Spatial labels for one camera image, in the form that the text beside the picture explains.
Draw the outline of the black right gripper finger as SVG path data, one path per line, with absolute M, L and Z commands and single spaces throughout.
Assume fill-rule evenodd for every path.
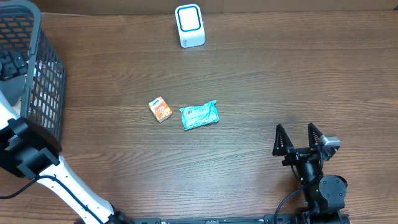
M 308 124 L 308 141 L 309 147 L 314 148 L 323 133 L 313 124 Z
M 286 156 L 294 149 L 294 145 L 289 139 L 285 129 L 281 124 L 276 126 L 275 143 L 272 151 L 273 156 Z

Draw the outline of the teal tissue pack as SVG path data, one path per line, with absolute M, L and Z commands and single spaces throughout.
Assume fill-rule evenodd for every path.
M 209 101 L 201 106 L 180 108 L 182 124 L 185 131 L 219 121 L 217 101 Z

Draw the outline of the small orange box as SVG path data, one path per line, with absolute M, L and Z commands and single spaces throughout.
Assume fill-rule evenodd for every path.
M 173 111 L 161 96 L 152 100 L 149 103 L 149 108 L 156 120 L 160 123 L 171 117 L 173 114 Z

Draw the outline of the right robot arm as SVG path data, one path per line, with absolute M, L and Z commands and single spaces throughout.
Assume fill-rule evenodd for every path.
M 276 126 L 273 156 L 282 156 L 283 166 L 288 166 L 300 188 L 292 192 L 276 208 L 270 220 L 278 223 L 341 224 L 349 223 L 349 216 L 341 213 L 345 208 L 348 183 L 340 175 L 325 175 L 323 166 L 341 146 L 337 136 L 326 136 L 313 123 L 308 124 L 308 147 L 296 148 L 281 124 Z M 305 207 L 283 217 L 279 212 L 293 196 L 302 192 Z

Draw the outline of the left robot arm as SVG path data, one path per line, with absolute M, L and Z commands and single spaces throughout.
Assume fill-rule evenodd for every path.
M 17 114 L 1 96 L 1 167 L 39 183 L 60 197 L 84 223 L 131 223 L 132 220 L 95 194 L 61 154 L 58 138 L 47 128 Z

